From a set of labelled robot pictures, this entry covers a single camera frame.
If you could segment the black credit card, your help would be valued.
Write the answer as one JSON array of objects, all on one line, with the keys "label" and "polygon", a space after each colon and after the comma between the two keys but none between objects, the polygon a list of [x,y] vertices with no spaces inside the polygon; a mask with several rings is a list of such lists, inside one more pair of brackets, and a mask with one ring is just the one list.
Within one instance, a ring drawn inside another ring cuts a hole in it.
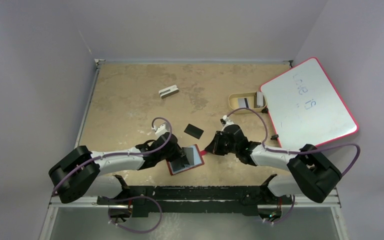
[{"label": "black credit card", "polygon": [[192,124],[188,124],[184,130],[184,133],[196,138],[196,139],[200,139],[204,133],[204,130],[202,130],[201,128],[198,128]]},{"label": "black credit card", "polygon": [[170,163],[171,170],[173,174],[184,171],[185,169],[191,166],[188,156],[186,154],[182,155],[180,158],[172,161]]}]

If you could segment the red card holder wallet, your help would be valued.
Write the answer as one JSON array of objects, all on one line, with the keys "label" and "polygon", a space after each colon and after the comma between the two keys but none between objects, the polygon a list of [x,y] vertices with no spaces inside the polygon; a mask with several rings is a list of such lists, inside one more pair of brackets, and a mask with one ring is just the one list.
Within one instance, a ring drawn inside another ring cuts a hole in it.
[{"label": "red card holder wallet", "polygon": [[202,153],[197,144],[182,148],[184,156],[173,161],[167,161],[171,176],[203,166],[205,164]]}]

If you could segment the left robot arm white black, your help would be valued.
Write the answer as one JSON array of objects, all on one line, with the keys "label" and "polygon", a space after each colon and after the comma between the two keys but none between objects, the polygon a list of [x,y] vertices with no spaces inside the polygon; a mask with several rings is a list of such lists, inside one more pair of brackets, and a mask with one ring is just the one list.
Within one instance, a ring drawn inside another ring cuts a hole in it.
[{"label": "left robot arm white black", "polygon": [[155,140],[119,151],[90,151],[81,145],[49,170],[52,195],[59,196],[63,204],[71,203],[83,197],[101,175],[145,170],[161,161],[189,163],[186,149],[179,146],[177,137],[172,133],[166,132]]}]

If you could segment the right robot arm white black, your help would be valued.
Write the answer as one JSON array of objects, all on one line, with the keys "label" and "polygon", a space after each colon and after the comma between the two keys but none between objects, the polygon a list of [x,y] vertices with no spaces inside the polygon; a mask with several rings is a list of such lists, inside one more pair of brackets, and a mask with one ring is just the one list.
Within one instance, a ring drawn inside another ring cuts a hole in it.
[{"label": "right robot arm white black", "polygon": [[260,186],[260,196],[268,204],[286,195],[304,195],[322,203],[343,176],[314,145],[306,144],[297,153],[264,147],[260,142],[248,140],[237,124],[217,131],[204,150],[218,156],[234,154],[245,165],[288,171],[289,175],[272,174]]}]

